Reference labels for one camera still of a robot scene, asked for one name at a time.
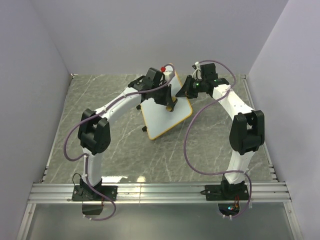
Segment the yellow-framed whiteboard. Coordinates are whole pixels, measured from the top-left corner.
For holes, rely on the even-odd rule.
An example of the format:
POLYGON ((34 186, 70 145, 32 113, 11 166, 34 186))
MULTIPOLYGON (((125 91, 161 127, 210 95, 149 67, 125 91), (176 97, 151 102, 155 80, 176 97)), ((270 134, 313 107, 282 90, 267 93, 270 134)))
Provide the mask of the yellow-framed whiteboard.
POLYGON ((170 112, 164 105, 156 104, 150 98, 141 103, 141 111, 146 126, 146 132, 150 140, 155 140, 179 123, 189 118, 193 109, 189 100, 185 97, 179 97, 170 112))

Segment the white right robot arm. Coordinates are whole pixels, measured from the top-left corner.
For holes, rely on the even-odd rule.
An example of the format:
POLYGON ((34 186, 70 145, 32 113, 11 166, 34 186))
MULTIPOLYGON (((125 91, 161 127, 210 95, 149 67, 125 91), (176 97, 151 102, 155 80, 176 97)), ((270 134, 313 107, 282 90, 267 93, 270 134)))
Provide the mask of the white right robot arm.
POLYGON ((206 185, 201 194, 208 201, 249 200, 250 187, 245 184, 246 172, 254 154, 265 142, 265 115, 248 106, 233 90, 235 83, 220 78, 215 60, 197 61, 192 67, 177 97, 196 99, 206 93, 219 103, 232 120, 229 143, 232 148, 230 162, 221 173, 219 185, 206 185))

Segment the yellow whiteboard eraser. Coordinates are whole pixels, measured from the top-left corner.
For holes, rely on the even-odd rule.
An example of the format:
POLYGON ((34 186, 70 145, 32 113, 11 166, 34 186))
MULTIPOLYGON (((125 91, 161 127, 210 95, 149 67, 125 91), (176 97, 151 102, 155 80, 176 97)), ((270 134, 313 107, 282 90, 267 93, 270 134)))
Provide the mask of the yellow whiteboard eraser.
POLYGON ((171 100, 169 100, 166 104, 166 107, 165 109, 168 111, 168 112, 173 112, 174 109, 175 109, 175 105, 177 104, 178 102, 178 99, 176 97, 172 97, 171 100))

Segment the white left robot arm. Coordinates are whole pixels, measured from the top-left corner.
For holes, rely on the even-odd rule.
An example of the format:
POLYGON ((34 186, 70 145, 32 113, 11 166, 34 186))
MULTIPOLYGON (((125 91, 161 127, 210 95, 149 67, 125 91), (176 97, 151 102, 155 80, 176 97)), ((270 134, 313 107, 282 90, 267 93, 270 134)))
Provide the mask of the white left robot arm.
POLYGON ((149 99, 165 111, 173 112, 178 100, 172 96, 171 81, 176 75, 172 64, 160 70, 149 68, 145 75, 131 81, 111 102, 97 110, 86 109, 81 117, 77 137, 83 149, 84 170, 80 179, 83 195, 89 201, 103 196, 102 153, 111 143, 111 125, 127 111, 140 106, 149 99))

